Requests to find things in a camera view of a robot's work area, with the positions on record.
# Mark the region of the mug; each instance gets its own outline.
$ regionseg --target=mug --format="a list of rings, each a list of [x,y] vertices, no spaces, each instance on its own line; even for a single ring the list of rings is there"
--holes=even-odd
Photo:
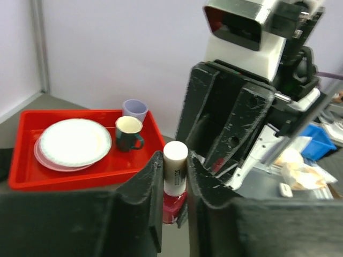
[[[116,121],[116,146],[122,152],[140,150],[144,146],[144,139],[139,135],[143,124],[139,119],[131,116],[122,116]],[[137,140],[140,146],[135,147]]]
[[[129,99],[123,102],[123,116],[136,117],[143,123],[148,106],[140,100]]]

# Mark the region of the dark green mug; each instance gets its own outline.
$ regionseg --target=dark green mug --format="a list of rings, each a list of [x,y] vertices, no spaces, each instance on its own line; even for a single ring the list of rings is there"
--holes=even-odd
[[[122,116],[116,121],[116,147],[121,152],[140,150],[144,146],[144,139],[139,135],[143,124],[139,119],[131,116]]]

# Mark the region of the pink plate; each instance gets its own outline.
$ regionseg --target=pink plate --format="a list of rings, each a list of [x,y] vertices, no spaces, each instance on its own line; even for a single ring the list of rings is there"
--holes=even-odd
[[[90,165],[82,166],[82,167],[66,167],[62,165],[58,165],[56,163],[53,163],[52,161],[48,160],[41,152],[39,148],[39,139],[36,141],[34,144],[34,156],[36,157],[37,161],[42,164],[44,167],[50,169],[50,170],[55,170],[55,171],[60,171],[60,172],[73,172],[73,171],[79,171],[88,168]]]

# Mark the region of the purple cup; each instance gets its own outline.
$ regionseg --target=purple cup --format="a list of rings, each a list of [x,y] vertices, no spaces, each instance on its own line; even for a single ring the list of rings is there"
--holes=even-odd
[[[143,123],[148,112],[148,106],[140,100],[129,99],[123,103],[123,116],[132,116]]]

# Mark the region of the white plate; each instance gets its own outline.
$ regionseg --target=white plate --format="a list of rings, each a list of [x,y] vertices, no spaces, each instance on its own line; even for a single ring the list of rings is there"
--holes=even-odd
[[[66,119],[48,127],[40,139],[42,154],[66,167],[92,164],[108,154],[111,136],[107,129],[89,119]]]

